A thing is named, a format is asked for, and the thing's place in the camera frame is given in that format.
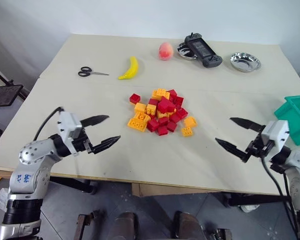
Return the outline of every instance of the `black cable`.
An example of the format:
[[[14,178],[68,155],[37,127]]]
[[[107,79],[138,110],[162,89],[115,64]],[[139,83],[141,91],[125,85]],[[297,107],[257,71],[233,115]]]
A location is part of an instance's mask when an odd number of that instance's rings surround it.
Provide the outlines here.
[[[33,141],[37,140],[41,130],[44,128],[44,126],[46,125],[46,123],[49,121],[49,119],[56,113],[56,112],[62,112],[64,111],[64,109],[61,106],[58,106],[55,110],[53,110],[53,112],[44,120],[44,122],[41,124],[41,126],[39,127],[38,131],[36,132]]]
[[[295,234],[296,238],[298,238],[297,229],[295,229],[295,226],[294,226],[294,224],[292,223],[291,218],[290,218],[290,215],[289,215],[289,210],[288,210],[288,207],[287,207],[287,204],[286,204],[285,196],[284,196],[284,194],[282,193],[282,190],[281,190],[281,188],[280,188],[279,183],[277,182],[277,180],[275,179],[275,177],[274,177],[274,176],[271,174],[271,172],[269,171],[269,169],[268,169],[268,167],[267,167],[267,165],[266,165],[265,157],[264,157],[264,156],[261,156],[261,163],[262,163],[262,166],[263,166],[264,170],[265,170],[266,173],[269,175],[269,177],[273,180],[273,182],[274,182],[276,188],[277,188],[278,191],[279,191],[279,194],[280,194],[280,196],[281,196],[281,198],[282,198],[282,203],[283,203],[283,206],[284,206],[285,213],[286,213],[286,215],[287,215],[287,217],[288,217],[288,219],[289,219],[290,225],[291,225],[291,227],[292,227],[292,229],[293,229],[293,231],[294,231],[294,234]]]
[[[290,196],[290,193],[289,193],[288,180],[287,180],[286,173],[283,173],[283,179],[284,179],[284,186],[285,186],[286,195],[289,198],[289,206],[290,206],[291,213],[292,213],[294,229],[298,230],[298,224],[297,224],[297,219],[296,219],[295,208],[294,208],[294,205],[292,204],[291,196]]]

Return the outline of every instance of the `green plastic bin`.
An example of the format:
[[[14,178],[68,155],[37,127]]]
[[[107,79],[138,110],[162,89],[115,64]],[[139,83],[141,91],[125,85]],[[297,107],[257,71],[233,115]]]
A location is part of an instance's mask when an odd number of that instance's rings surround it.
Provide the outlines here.
[[[290,137],[296,145],[300,145],[300,96],[286,96],[284,103],[274,112],[279,120],[289,123]]]

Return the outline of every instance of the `game controller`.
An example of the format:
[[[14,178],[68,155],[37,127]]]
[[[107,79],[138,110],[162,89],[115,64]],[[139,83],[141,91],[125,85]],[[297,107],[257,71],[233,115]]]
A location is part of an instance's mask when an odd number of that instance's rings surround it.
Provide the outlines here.
[[[206,68],[214,68],[222,63],[222,57],[218,56],[211,47],[202,39],[200,33],[191,33],[186,36],[184,43],[197,56]]]

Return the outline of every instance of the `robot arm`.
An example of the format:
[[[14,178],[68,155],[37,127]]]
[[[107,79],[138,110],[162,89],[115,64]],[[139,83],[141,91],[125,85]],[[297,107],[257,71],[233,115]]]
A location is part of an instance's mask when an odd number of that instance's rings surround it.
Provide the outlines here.
[[[9,183],[7,211],[0,226],[0,240],[40,239],[40,209],[46,195],[52,166],[63,157],[87,151],[97,154],[116,143],[120,136],[103,140],[93,146],[84,127],[93,126],[109,116],[93,116],[79,121],[73,113],[59,113],[59,134],[48,139],[33,141],[19,152],[19,164]]]
[[[251,141],[245,151],[227,141],[216,138],[216,141],[228,152],[239,157],[244,163],[250,156],[263,158],[272,163],[271,169],[283,174],[289,179],[289,191],[292,205],[296,211],[298,222],[298,239],[300,239],[300,150],[291,151],[284,146],[289,137],[288,122],[284,120],[271,121],[268,125],[259,125],[247,119],[231,118],[239,126],[254,130],[257,137]]]

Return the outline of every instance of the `pile of building blocks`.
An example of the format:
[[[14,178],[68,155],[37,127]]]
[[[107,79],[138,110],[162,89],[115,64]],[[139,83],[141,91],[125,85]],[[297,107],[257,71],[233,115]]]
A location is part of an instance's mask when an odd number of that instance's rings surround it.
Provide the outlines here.
[[[148,104],[141,103],[141,97],[132,94],[130,103],[134,105],[134,117],[128,122],[128,127],[144,132],[146,128],[150,132],[157,132],[159,136],[174,133],[178,122],[183,120],[184,128],[181,133],[184,137],[194,134],[192,128],[197,121],[182,107],[184,98],[177,95],[174,89],[166,91],[158,88],[152,92]]]

